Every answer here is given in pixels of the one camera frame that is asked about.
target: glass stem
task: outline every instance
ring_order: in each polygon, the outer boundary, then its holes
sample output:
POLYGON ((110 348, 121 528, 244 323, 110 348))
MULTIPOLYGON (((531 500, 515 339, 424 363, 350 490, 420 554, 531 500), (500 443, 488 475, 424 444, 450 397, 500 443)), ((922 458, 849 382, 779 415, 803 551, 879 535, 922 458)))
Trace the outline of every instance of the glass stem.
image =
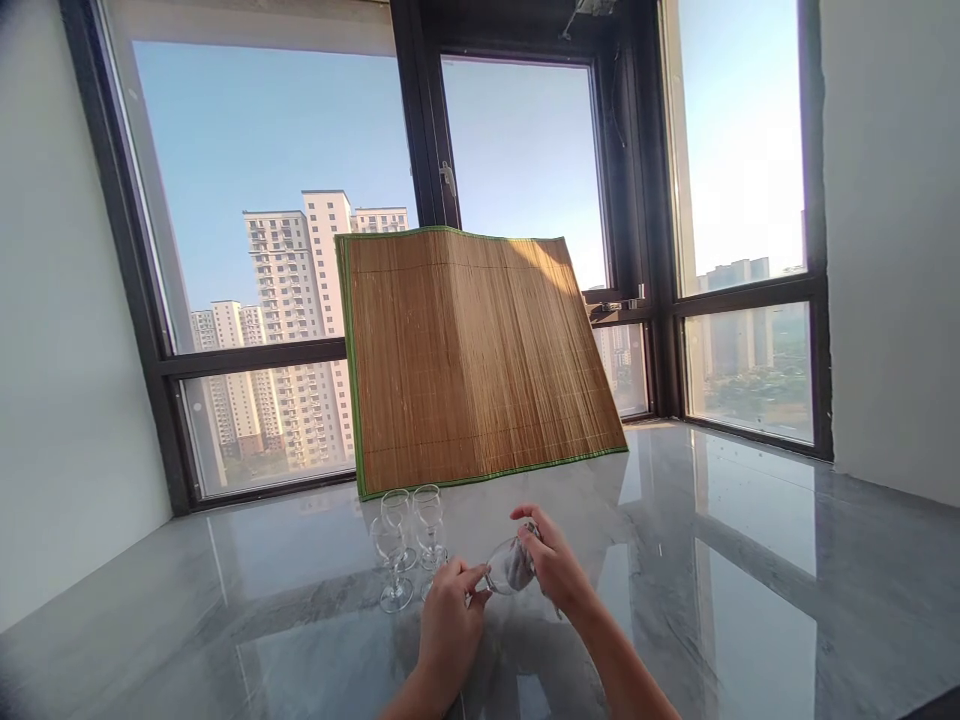
POLYGON ((391 566, 391 570, 393 575, 393 577, 391 578, 392 580, 391 592, 393 593, 394 597, 399 597, 400 596, 400 561, 399 560, 393 563, 393 565, 391 566))

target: bamboo mat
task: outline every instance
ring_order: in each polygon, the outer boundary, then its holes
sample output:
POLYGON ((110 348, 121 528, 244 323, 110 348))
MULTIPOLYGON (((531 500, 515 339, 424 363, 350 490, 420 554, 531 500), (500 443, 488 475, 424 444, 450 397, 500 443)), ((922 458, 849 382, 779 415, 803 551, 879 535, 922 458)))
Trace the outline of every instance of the bamboo mat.
POLYGON ((627 449, 563 238, 336 243, 363 499, 627 449))

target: hand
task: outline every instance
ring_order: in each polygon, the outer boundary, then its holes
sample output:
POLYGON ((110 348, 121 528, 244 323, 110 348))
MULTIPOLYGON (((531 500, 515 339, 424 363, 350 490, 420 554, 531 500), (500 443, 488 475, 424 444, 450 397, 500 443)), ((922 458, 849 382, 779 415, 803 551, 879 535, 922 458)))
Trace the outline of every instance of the hand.
POLYGON ((474 590, 486 571, 486 565, 468 568, 462 558, 453 558, 437 570, 423 606, 416 672, 422 674, 440 713, 456 699, 480 646, 483 609, 491 593, 474 590))
POLYGON ((560 528, 539 505, 521 505, 510 513, 513 520, 524 517, 536 521, 543 537, 540 542, 522 525, 517 532, 520 542, 533 558, 540 587, 553 604, 574 621, 578 613, 596 601, 590 578, 580 567, 560 528))

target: window latch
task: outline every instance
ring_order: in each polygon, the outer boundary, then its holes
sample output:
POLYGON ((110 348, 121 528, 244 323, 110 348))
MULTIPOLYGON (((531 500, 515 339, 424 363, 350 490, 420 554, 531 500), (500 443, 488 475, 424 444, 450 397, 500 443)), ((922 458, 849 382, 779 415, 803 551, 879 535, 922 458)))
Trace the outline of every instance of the window latch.
POLYGON ((449 163, 444 160, 440 163, 440 177, 443 178, 444 182, 447 183, 447 186, 450 188, 450 195, 453 197, 457 196, 457 178, 453 175, 453 168, 450 167, 449 163))

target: finger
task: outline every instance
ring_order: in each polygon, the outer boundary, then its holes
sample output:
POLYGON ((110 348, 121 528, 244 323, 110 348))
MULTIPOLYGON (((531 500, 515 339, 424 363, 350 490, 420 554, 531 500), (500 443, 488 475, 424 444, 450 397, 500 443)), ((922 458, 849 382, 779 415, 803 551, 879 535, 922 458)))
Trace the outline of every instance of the finger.
POLYGON ((563 541, 563 533, 553 522, 553 518, 547 515, 536 503, 520 505, 510 513, 512 520, 519 520, 524 517, 532 517, 540 528, 540 535, 543 537, 547 547, 553 547, 556 543, 563 541))
POLYGON ((457 555, 437 569, 437 572, 434 574, 434 583, 438 580, 445 580, 448 577, 456 577, 466 570, 467 567, 467 563, 464 562, 463 558, 457 555))
POLYGON ((460 583, 460 587, 464 592, 473 592, 477 583, 480 582, 480 578, 486 575, 489 569, 487 565, 477 565, 476 567, 467 568, 457 577, 457 582, 460 583))
POLYGON ((513 509, 513 512, 510 513, 511 520, 519 520, 522 517, 532 517, 537 522, 540 522, 537 519, 538 515, 542 515, 543 512, 540 510, 540 506, 536 503, 528 503, 527 505, 518 505, 513 509))
POLYGON ((523 543, 527 552, 533 557, 534 562, 536 562, 537 558, 541 557, 547 549, 547 546, 540 542, 540 538, 527 530, 526 525, 520 526, 520 529, 517 530, 517 537, 520 538, 520 542, 523 543))
POLYGON ((487 600, 493 593, 490 590, 484 590, 483 592, 478 592, 472 598, 470 598, 470 607, 468 608, 472 612, 483 614, 483 609, 487 606, 487 600))

